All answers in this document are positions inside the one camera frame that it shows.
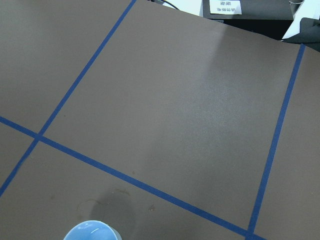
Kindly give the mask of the black box device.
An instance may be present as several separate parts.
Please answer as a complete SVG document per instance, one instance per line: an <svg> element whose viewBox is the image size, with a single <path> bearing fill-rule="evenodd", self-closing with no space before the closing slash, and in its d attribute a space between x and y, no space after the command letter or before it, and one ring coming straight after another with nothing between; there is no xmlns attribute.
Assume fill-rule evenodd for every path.
<svg viewBox="0 0 320 240"><path fill-rule="evenodd" d="M288 0L203 0L206 19L281 40L293 22Z"/></svg>

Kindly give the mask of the grey metal cylinder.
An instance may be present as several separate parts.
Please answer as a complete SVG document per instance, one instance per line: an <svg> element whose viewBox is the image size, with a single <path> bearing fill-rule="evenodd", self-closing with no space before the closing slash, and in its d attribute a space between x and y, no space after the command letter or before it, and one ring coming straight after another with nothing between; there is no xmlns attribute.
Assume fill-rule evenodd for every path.
<svg viewBox="0 0 320 240"><path fill-rule="evenodd" d="M291 13L294 16L300 8L301 4L304 2L304 0L288 0L288 2L291 9Z"/></svg>

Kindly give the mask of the light blue plastic cup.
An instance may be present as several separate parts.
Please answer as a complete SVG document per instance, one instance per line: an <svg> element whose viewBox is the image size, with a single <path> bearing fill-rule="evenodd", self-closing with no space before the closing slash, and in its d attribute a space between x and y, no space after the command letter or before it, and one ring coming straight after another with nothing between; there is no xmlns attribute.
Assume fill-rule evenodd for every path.
<svg viewBox="0 0 320 240"><path fill-rule="evenodd" d="M87 220L74 226L63 240L122 240L122 237L102 221Z"/></svg>

